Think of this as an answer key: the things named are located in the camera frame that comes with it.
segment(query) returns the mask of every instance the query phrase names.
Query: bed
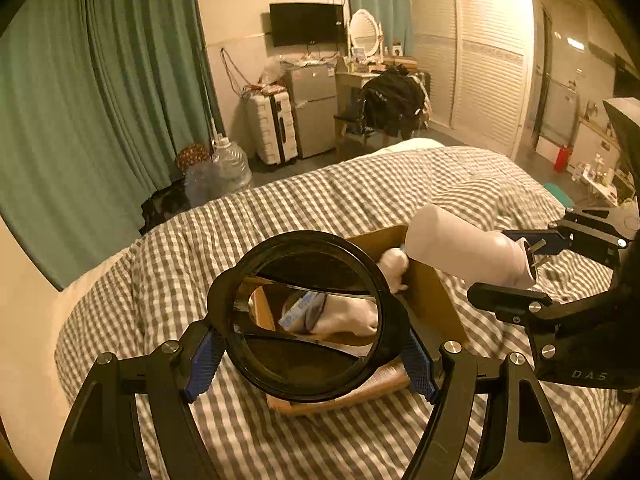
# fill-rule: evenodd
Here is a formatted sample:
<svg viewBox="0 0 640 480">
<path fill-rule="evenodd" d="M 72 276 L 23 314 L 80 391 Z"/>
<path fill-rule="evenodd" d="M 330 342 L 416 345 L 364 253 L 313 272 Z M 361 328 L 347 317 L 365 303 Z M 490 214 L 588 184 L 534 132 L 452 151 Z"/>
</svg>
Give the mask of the bed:
<svg viewBox="0 0 640 480">
<path fill-rule="evenodd" d="M 106 272 L 92 276 L 97 281 L 81 299 L 72 298 L 79 301 L 68 317 L 70 305 L 60 309 L 63 324 L 55 364 L 68 402 L 100 352 L 128 358 L 179 338 L 190 322 L 206 313 L 213 277 L 280 232 L 317 229 L 353 237 L 407 223 L 427 202 L 484 230 L 542 228 L 564 213 L 540 184 L 501 155 L 468 147 L 402 144 L 374 157 L 210 202 L 158 226 L 123 251 Z M 472 352 L 504 358 L 519 351 L 532 363 L 520 327 L 473 309 L 460 280 L 442 273 L 440 278 L 465 325 Z M 606 290 L 609 280 L 610 270 L 562 253 L 542 267 L 538 285 L 566 302 Z M 581 478 L 622 405 L 609 390 L 549 383 L 543 387 L 574 476 Z M 462 479 L 473 467 L 484 407 L 484 399 L 477 397 L 457 470 Z M 138 410 L 150 468 L 155 478 L 165 478 L 142 396 Z M 431 407 L 406 388 L 352 408 L 287 418 L 271 412 L 264 394 L 225 357 L 212 387 L 192 412 L 222 478 L 395 479 L 404 473 Z"/>
</svg>

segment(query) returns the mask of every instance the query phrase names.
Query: suitcase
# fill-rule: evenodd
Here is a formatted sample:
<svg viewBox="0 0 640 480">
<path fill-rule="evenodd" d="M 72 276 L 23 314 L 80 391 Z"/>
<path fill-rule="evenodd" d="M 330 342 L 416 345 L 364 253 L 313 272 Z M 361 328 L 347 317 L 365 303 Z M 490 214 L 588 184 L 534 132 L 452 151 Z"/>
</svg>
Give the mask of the suitcase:
<svg viewBox="0 0 640 480">
<path fill-rule="evenodd" d="M 288 92 L 253 95 L 246 110 L 255 151 L 265 164 L 283 164 L 298 156 Z"/>
</svg>

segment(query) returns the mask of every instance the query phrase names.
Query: white sliding door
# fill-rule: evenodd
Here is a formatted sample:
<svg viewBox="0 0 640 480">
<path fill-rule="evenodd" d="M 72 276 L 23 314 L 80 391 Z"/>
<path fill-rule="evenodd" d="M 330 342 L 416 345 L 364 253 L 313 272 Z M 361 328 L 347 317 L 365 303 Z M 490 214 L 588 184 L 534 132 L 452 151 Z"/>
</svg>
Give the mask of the white sliding door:
<svg viewBox="0 0 640 480">
<path fill-rule="evenodd" d="M 515 156 L 529 102 L 532 0 L 412 0 L 412 21 L 434 127 Z"/>
</svg>

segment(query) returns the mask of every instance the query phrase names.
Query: black tv screen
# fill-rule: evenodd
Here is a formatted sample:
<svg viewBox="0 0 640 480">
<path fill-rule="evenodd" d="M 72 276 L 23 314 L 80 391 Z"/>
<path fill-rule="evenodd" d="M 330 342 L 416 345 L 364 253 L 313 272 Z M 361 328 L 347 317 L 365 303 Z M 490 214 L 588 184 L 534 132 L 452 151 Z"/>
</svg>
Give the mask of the black tv screen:
<svg viewBox="0 0 640 480">
<path fill-rule="evenodd" d="M 270 4 L 273 46 L 343 43 L 342 6 Z"/>
</svg>

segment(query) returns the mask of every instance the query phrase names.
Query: open cardboard box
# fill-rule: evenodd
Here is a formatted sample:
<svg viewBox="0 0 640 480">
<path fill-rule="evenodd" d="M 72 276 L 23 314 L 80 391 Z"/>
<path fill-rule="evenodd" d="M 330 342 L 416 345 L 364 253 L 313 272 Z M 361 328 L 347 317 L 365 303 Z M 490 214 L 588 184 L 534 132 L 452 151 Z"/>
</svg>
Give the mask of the open cardboard box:
<svg viewBox="0 0 640 480">
<path fill-rule="evenodd" d="M 407 227 L 403 225 L 393 226 L 350 238 L 349 241 L 377 262 L 386 250 L 399 247 L 404 243 L 406 230 Z M 467 343 L 468 339 L 458 313 L 432 267 L 410 260 L 402 282 L 408 286 L 408 289 L 402 292 L 402 296 L 420 320 L 429 323 L 437 330 L 443 341 L 451 339 L 460 344 Z M 256 323 L 269 330 L 281 330 L 275 319 L 280 318 L 282 302 L 272 294 L 268 294 L 263 287 L 255 290 L 253 300 Z M 322 339 L 350 346 L 364 346 L 371 343 L 373 337 L 337 333 Z M 378 368 L 362 386 L 337 399 L 326 402 L 296 403 L 267 395 L 267 405 L 284 415 L 306 415 L 375 399 L 400 390 L 408 384 L 409 378 L 402 363 L 397 359 Z"/>
</svg>

